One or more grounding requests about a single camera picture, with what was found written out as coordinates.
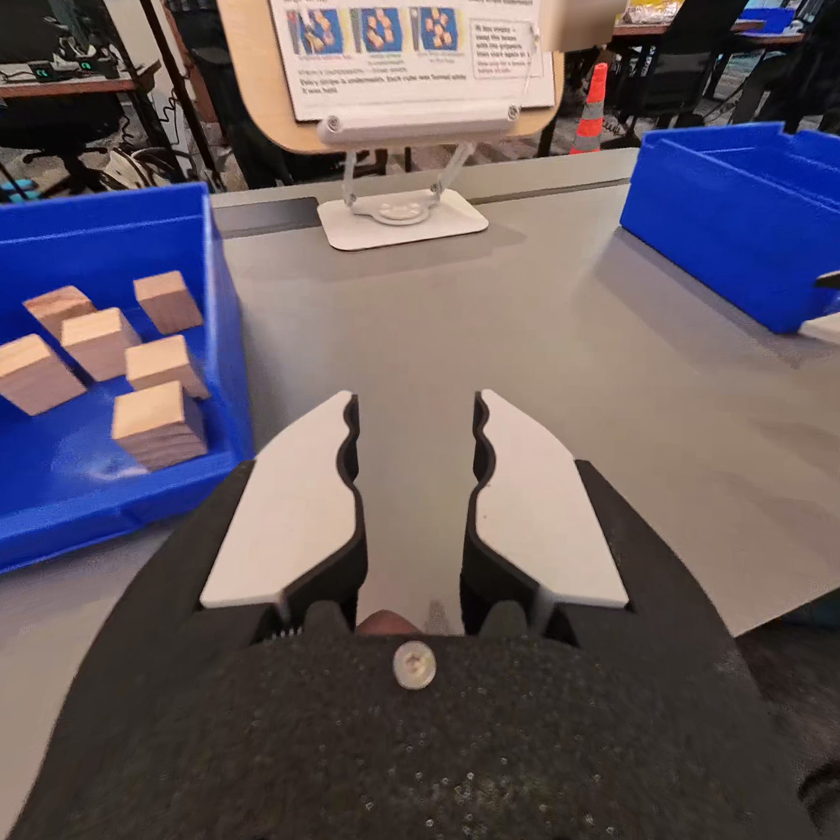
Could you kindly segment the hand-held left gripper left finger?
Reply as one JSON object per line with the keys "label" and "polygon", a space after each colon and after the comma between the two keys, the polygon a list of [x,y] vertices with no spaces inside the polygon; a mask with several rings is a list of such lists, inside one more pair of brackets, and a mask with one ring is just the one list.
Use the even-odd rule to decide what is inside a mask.
{"label": "hand-held left gripper left finger", "polygon": [[257,457],[200,594],[206,610],[269,606],[283,631],[333,602],[356,624],[368,550],[357,444],[359,400],[340,391]]}

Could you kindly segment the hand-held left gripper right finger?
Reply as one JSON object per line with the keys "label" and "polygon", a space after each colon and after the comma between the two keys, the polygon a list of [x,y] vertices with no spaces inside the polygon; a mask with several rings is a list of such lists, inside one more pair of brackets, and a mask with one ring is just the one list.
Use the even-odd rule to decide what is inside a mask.
{"label": "hand-held left gripper right finger", "polygon": [[475,393],[475,441],[463,560],[465,633],[489,628],[510,604],[522,629],[575,640],[571,611],[626,616],[631,597],[582,474],[546,426],[492,391]]}

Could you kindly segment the wooden-edged table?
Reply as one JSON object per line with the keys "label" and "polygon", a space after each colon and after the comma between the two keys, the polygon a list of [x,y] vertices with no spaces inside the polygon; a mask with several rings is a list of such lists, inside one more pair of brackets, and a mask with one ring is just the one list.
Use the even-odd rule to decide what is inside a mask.
{"label": "wooden-edged table", "polygon": [[[782,33],[763,33],[764,21],[754,19],[738,19],[730,29],[731,35],[743,37],[758,47],[777,48],[796,46],[804,39],[806,33],[803,31],[788,31]],[[616,24],[613,29],[612,39],[656,39],[663,36],[670,28],[669,24],[656,25],[634,25]]]}

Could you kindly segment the printed instruction sheet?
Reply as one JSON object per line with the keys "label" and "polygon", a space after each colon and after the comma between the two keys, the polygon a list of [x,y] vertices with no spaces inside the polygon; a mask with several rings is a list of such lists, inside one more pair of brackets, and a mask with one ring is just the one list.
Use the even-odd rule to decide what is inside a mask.
{"label": "printed instruction sheet", "polygon": [[295,120],[332,108],[555,101],[540,2],[269,2]]}

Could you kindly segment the group of wooden blocks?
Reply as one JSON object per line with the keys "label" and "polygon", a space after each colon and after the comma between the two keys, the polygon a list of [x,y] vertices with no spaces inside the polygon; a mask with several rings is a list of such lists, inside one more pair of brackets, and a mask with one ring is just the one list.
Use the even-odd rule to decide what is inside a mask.
{"label": "group of wooden blocks", "polygon": [[36,417],[85,395],[87,381],[124,378],[111,438],[155,471],[208,451],[200,404],[210,392],[185,337],[204,320],[179,270],[137,279],[133,291],[158,339],[142,339],[122,309],[98,309],[75,286],[23,301],[40,332],[2,343],[2,398]]}

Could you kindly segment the brown side table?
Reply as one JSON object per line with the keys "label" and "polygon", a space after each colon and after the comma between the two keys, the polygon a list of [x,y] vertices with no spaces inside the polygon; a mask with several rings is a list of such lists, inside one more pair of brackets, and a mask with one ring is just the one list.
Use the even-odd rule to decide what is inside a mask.
{"label": "brown side table", "polygon": [[81,78],[38,81],[26,65],[2,65],[1,99],[55,98],[92,93],[149,93],[154,88],[155,75],[162,69],[156,59],[134,68],[134,77],[122,70],[117,78],[86,75]]}

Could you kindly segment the blue plastic bin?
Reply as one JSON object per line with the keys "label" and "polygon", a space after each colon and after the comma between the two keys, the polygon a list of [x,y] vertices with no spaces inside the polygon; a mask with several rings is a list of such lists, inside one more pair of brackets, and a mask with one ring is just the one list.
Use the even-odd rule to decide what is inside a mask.
{"label": "blue plastic bin", "polygon": [[211,394],[208,454],[149,472],[111,438],[122,377],[39,416],[2,399],[2,571],[80,550],[194,510],[255,455],[242,321],[203,183],[3,205],[2,343],[31,333],[75,362],[24,301],[74,286],[98,309],[119,308],[142,340],[161,334],[135,280],[179,270],[203,314],[185,341]]}
{"label": "blue plastic bin", "polygon": [[773,333],[838,312],[839,139],[781,122],[645,134],[621,226]]}

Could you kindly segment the grey hooded sweatshirt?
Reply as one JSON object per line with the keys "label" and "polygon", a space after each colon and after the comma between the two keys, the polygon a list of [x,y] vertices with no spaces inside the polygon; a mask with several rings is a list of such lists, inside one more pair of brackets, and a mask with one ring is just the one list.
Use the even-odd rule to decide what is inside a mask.
{"label": "grey hooded sweatshirt", "polygon": [[839,631],[774,621],[736,643],[820,838],[839,838]]}

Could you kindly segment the white document stand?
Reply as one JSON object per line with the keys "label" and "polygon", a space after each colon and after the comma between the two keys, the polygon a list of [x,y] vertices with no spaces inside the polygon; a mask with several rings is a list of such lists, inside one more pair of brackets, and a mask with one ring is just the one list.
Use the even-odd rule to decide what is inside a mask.
{"label": "white document stand", "polygon": [[[523,135],[539,127],[560,102],[561,67],[553,58],[555,101],[520,108],[505,101],[446,101],[438,105],[331,108],[316,122],[298,122],[292,111],[270,2],[219,2],[241,96],[257,128],[274,144],[301,154],[345,153],[341,197],[320,203],[318,216],[329,244],[362,251],[483,232],[488,221],[453,188],[480,143]],[[357,191],[354,170],[361,151],[417,150],[453,144],[446,167],[424,188],[389,194]]]}

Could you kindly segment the orange traffic cone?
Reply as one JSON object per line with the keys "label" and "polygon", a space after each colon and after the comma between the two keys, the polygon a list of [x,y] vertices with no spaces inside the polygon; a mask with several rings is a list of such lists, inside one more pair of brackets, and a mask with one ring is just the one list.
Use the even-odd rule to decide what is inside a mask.
{"label": "orange traffic cone", "polygon": [[601,149],[607,73],[606,62],[600,61],[595,64],[581,120],[570,148],[570,155],[587,154]]}

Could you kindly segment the grey desk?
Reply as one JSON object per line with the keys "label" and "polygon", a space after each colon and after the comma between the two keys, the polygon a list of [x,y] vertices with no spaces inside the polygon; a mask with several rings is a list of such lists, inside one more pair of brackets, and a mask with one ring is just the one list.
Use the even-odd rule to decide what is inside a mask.
{"label": "grey desk", "polygon": [[[617,230],[623,187],[490,203],[476,241],[340,256],[314,230],[226,246],[259,433],[360,398],[369,591],[462,580],[477,634],[352,632],[321,595],[198,608],[237,467],[136,574],[82,660],[12,838],[838,838],[838,748],[796,748],[730,631],[838,588],[838,365],[730,320]],[[491,390],[575,457],[628,606],[526,627],[467,517],[501,477]]]}

